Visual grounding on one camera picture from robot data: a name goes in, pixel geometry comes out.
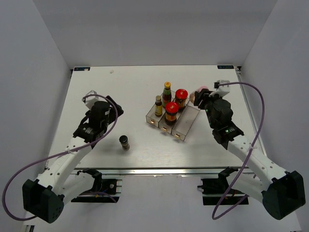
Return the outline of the pink cap spice bottle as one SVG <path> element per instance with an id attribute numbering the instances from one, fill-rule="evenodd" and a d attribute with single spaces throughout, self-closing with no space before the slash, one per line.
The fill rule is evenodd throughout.
<path id="1" fill-rule="evenodd" d="M 190 94 L 189 100 L 191 103 L 194 103 L 196 93 L 200 93 L 203 89 L 209 89 L 209 88 L 207 86 L 201 86 Z"/>

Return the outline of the red lid jar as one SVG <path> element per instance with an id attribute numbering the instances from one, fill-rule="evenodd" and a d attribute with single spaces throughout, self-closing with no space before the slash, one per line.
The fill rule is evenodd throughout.
<path id="1" fill-rule="evenodd" d="M 175 102 L 178 105 L 179 111 L 182 111 L 185 108 L 185 103 L 188 97 L 188 92 L 181 88 L 175 92 Z"/>
<path id="2" fill-rule="evenodd" d="M 165 123 L 173 125 L 177 121 L 178 105 L 175 102 L 169 102 L 166 107 Z"/>

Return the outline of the green label sauce bottle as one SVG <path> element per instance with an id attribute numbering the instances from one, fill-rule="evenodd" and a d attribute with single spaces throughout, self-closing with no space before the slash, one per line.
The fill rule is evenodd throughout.
<path id="1" fill-rule="evenodd" d="M 166 105 L 171 102 L 171 83 L 170 82 L 165 82 L 164 83 L 164 89 L 162 93 L 162 105 L 165 108 Z"/>

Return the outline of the small yellow label bottle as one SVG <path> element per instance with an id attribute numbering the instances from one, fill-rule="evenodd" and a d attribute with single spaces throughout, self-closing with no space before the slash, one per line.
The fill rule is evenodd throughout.
<path id="1" fill-rule="evenodd" d="M 162 99 L 161 96 L 157 95 L 155 98 L 155 115 L 157 117 L 162 116 L 163 114 L 163 105 L 162 105 Z"/>

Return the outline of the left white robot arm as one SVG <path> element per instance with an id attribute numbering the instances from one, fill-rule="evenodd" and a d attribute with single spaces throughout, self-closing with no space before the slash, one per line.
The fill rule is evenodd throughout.
<path id="1" fill-rule="evenodd" d="M 88 107 L 85 117 L 65 150 L 34 181 L 27 180 L 22 186 L 24 209 L 47 223 L 55 222 L 65 204 L 84 192 L 96 193 L 102 188 L 102 174 L 91 168 L 79 171 L 69 180 L 68 177 L 80 161 L 89 154 L 95 145 L 115 126 L 124 111 L 110 96 L 88 94 Z"/>

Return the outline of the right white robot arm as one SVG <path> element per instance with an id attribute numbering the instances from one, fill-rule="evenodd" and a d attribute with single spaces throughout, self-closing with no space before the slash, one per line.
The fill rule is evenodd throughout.
<path id="1" fill-rule="evenodd" d="M 227 167 L 218 174 L 213 190 L 221 193 L 238 190 L 262 203 L 277 220 L 305 205 L 302 175 L 278 166 L 249 142 L 232 122 L 231 104 L 221 93 L 203 88 L 190 95 L 190 102 L 205 110 L 216 142 L 256 175 L 253 178 L 244 174 L 242 168 Z"/>

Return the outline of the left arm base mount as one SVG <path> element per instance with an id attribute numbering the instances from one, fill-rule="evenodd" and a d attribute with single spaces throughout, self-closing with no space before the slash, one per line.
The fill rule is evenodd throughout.
<path id="1" fill-rule="evenodd" d="M 98 170 L 86 169 L 77 171 L 76 175 L 92 176 L 94 186 L 71 200 L 71 203 L 117 203 L 122 192 L 122 179 L 99 174 Z"/>

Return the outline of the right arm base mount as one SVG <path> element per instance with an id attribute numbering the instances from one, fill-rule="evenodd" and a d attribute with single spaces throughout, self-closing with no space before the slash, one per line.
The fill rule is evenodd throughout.
<path id="1" fill-rule="evenodd" d="M 223 171 L 218 173 L 216 178 L 204 178 L 201 179 L 201 184 L 197 186 L 197 189 L 202 192 L 202 199 L 204 206 L 216 206 L 221 196 L 229 186 L 226 178 L 230 174 L 234 174 L 238 171 L 237 168 L 227 167 Z M 231 189 L 228 194 L 224 197 L 221 205 L 234 205 L 236 204 L 245 194 L 239 190 Z"/>

